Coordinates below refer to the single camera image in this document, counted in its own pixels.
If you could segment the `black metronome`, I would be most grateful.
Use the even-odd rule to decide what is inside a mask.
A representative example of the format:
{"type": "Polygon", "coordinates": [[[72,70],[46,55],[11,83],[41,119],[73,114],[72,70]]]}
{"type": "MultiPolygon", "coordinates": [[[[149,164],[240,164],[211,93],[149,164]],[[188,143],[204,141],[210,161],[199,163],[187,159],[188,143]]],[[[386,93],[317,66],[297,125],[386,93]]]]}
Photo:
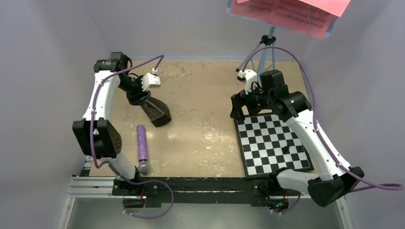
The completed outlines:
{"type": "Polygon", "coordinates": [[[162,127],[171,121],[169,107],[159,99],[148,97],[142,109],[155,127],[162,127]]]}

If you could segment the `purple glitter microphone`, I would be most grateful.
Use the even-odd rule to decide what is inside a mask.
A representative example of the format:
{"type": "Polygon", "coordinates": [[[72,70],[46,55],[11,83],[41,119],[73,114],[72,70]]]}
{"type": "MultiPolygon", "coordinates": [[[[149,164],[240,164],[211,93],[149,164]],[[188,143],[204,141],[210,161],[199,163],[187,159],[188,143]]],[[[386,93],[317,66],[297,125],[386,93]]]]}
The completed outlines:
{"type": "Polygon", "coordinates": [[[150,172],[148,147],[147,147],[147,134],[144,125],[137,125],[137,152],[139,161],[139,172],[147,175],[150,172]]]}

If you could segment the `pink sheet music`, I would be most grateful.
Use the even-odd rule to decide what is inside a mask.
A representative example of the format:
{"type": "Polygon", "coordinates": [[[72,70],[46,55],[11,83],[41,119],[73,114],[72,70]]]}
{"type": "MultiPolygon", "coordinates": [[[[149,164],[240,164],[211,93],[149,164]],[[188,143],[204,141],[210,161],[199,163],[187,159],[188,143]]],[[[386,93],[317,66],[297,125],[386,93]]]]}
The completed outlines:
{"type": "Polygon", "coordinates": [[[227,12],[323,39],[329,36],[349,3],[349,0],[229,0],[227,12]]]}

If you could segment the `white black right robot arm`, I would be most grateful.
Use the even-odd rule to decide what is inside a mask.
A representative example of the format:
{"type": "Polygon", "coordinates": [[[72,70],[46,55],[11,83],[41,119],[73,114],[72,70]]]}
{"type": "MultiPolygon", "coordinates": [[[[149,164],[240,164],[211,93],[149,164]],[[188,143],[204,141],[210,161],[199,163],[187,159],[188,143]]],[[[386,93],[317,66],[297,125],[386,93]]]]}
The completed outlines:
{"type": "Polygon", "coordinates": [[[289,92],[281,71],[257,74],[240,70],[237,79],[245,88],[231,96],[230,117],[244,121],[243,106],[249,115],[270,110],[298,137],[318,170],[310,174],[279,168],[269,174],[268,188],[272,193],[280,194],[285,189],[304,192],[318,206],[325,207],[354,191],[359,179],[364,177],[363,170],[352,167],[330,143],[318,124],[313,106],[303,93],[289,92]]]}

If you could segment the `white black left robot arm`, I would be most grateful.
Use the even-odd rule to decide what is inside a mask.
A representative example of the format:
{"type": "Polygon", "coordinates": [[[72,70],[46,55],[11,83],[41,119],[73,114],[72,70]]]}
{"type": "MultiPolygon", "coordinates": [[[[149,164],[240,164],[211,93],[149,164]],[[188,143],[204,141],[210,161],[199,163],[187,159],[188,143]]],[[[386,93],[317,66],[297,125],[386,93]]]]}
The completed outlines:
{"type": "Polygon", "coordinates": [[[145,62],[133,65],[132,60],[122,52],[112,52],[108,59],[97,60],[93,66],[94,88],[87,109],[78,121],[73,121],[72,130],[84,155],[93,160],[95,168],[109,167],[116,181],[130,195],[141,192],[146,184],[139,169],[122,153],[120,133],[113,126],[110,117],[118,89],[128,93],[133,104],[142,104],[150,96],[149,88],[159,86],[157,63],[150,73],[131,77],[130,73],[154,60],[161,62],[164,55],[158,55],[145,62]]]}

